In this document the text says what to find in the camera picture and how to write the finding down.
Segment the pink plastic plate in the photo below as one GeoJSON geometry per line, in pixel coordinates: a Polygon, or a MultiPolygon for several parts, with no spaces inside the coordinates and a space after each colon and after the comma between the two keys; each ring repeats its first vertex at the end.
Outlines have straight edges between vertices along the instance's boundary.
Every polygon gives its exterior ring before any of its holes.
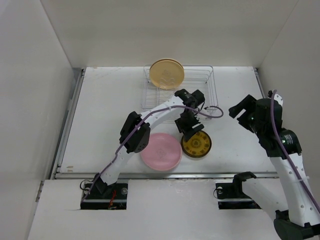
{"type": "Polygon", "coordinates": [[[142,161],[152,170],[171,171],[179,165],[183,155],[180,142],[167,133],[153,133],[148,145],[140,152],[142,161]]]}

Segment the yellow plate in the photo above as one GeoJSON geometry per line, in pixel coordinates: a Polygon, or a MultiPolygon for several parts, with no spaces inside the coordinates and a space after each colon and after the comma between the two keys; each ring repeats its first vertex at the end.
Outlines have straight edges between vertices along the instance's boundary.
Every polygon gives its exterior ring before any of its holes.
{"type": "Polygon", "coordinates": [[[149,79],[155,87],[171,90],[182,84],[185,79],[185,70],[177,60],[162,58],[150,66],[149,79]]]}

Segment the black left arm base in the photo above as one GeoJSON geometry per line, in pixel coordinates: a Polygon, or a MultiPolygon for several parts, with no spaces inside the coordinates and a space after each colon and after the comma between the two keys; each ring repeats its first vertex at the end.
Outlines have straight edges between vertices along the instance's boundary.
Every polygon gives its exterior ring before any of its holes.
{"type": "Polygon", "coordinates": [[[128,182],[114,183],[100,193],[96,186],[85,200],[80,201],[81,210],[126,210],[128,182]]]}

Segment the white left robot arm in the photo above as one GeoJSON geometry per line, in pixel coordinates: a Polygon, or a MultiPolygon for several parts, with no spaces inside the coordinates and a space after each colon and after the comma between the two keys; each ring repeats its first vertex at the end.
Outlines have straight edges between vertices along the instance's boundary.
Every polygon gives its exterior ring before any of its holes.
{"type": "Polygon", "coordinates": [[[182,89],[151,110],[142,113],[131,112],[120,131],[120,145],[115,151],[114,159],[94,177],[92,183],[94,192],[100,198],[109,197],[112,192],[111,185],[117,182],[122,168],[134,154],[147,147],[151,130],[171,117],[179,116],[174,122],[178,132],[183,134],[186,141],[201,131],[204,125],[194,114],[199,113],[197,107],[204,102],[205,96],[200,90],[189,93],[182,89]]]}

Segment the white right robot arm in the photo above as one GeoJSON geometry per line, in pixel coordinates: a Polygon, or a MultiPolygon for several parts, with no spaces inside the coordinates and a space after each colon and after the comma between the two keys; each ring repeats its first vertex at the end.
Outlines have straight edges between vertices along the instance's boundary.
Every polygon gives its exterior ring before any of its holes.
{"type": "Polygon", "coordinates": [[[274,91],[268,98],[247,95],[228,111],[230,117],[257,136],[278,174],[285,201],[280,201],[250,171],[233,177],[232,193],[237,197],[247,195],[255,201],[273,221],[280,239],[305,240],[318,236],[320,206],[310,189],[298,137],[282,126],[282,97],[274,91]]]}

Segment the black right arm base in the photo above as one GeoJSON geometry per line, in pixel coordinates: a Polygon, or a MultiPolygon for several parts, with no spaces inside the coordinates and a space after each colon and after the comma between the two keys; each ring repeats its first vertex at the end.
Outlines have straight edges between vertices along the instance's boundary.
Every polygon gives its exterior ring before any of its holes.
{"type": "Polygon", "coordinates": [[[232,182],[216,182],[213,196],[217,199],[220,210],[261,209],[249,196],[238,192],[232,182]]]}

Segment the white foam front board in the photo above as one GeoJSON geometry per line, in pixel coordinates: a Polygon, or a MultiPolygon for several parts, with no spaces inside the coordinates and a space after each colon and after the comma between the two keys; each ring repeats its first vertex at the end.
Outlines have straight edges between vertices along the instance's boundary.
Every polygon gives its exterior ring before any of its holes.
{"type": "Polygon", "coordinates": [[[215,182],[130,180],[125,210],[82,210],[80,180],[47,180],[31,240],[276,240],[260,209],[220,210],[215,182]]]}

